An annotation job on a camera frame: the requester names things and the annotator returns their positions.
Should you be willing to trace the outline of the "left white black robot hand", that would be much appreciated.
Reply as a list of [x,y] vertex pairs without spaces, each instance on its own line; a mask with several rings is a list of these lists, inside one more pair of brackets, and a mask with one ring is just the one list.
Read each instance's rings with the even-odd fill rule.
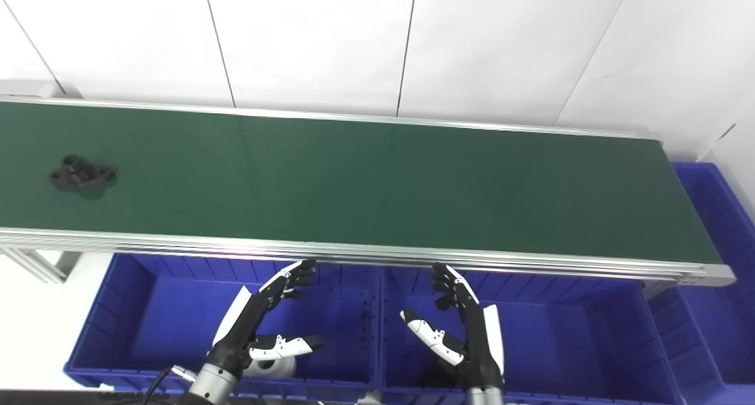
[[259,290],[250,295],[234,324],[226,335],[210,349],[205,360],[223,370],[223,373],[240,378],[254,360],[277,360],[313,353],[326,346],[321,335],[286,338],[282,335],[257,335],[262,320],[280,301],[302,299],[304,292],[296,287],[310,286],[316,273],[316,260],[295,262],[268,279]]

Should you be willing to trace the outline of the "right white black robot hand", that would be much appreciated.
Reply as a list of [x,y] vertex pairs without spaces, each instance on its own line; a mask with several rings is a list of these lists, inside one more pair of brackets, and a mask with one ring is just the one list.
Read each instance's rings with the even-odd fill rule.
[[496,306],[483,307],[466,278],[449,265],[432,265],[431,278],[432,289],[441,293],[436,307],[442,311],[453,307],[458,311],[465,340],[440,330],[412,308],[400,311],[402,321],[439,357],[445,378],[454,379],[466,391],[501,394],[504,352]]

